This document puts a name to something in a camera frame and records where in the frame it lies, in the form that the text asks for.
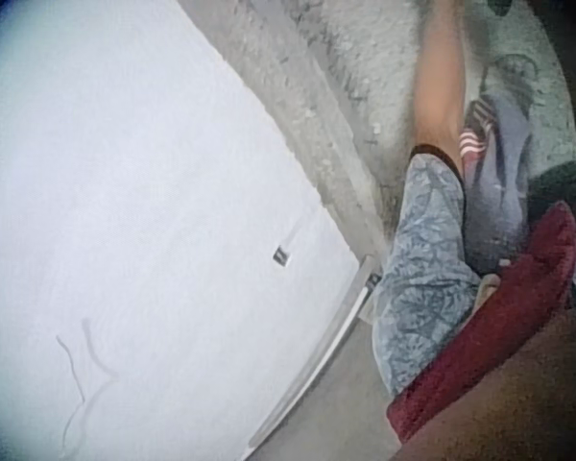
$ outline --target red cloth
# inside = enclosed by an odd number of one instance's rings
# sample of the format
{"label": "red cloth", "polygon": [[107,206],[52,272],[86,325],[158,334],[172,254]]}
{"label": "red cloth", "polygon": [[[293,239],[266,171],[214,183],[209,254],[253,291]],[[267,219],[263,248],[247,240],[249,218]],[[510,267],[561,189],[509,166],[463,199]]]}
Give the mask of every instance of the red cloth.
{"label": "red cloth", "polygon": [[499,288],[461,332],[390,404],[401,443],[503,363],[565,306],[576,260],[576,223],[566,203],[552,206],[527,249],[505,268]]}

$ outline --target shorts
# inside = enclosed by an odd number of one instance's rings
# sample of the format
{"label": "shorts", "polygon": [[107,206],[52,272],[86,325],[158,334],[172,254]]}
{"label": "shorts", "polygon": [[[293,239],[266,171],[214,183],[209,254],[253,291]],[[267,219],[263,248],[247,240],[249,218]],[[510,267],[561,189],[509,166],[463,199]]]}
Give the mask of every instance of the shorts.
{"label": "shorts", "polygon": [[391,397],[458,332],[480,278],[465,262],[465,193],[444,153],[430,147],[408,167],[395,242],[375,294],[373,354]]}

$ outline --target concrete floor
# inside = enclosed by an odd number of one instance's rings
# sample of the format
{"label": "concrete floor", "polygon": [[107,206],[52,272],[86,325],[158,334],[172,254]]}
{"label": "concrete floor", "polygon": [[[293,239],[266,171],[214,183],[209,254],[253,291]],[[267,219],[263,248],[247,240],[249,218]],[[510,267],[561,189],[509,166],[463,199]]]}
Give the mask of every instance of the concrete floor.
{"label": "concrete floor", "polygon": [[383,461],[399,448],[388,394],[358,322],[318,383],[250,461]]}

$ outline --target skin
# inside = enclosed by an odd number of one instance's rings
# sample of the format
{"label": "skin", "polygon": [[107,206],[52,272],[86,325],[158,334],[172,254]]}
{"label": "skin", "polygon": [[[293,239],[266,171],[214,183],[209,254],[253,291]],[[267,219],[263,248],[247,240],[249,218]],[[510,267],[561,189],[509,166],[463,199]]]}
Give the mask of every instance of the skin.
{"label": "skin", "polygon": [[576,459],[576,310],[564,310],[393,458]]}
{"label": "skin", "polygon": [[463,2],[434,0],[425,25],[414,89],[416,144],[442,149],[463,173],[459,135],[464,123]]}
{"label": "skin", "polygon": [[[415,93],[417,144],[440,147],[459,171],[465,97],[462,6],[457,0],[432,0]],[[576,459],[576,310],[557,314],[393,459]]]}

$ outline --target white door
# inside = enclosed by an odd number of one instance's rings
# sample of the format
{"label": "white door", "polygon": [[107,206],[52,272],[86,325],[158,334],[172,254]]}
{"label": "white door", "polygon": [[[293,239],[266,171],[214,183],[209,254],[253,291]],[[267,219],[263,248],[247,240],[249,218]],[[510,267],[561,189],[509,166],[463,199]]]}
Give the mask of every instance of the white door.
{"label": "white door", "polygon": [[356,270],[176,2],[2,11],[1,453],[239,457]]}

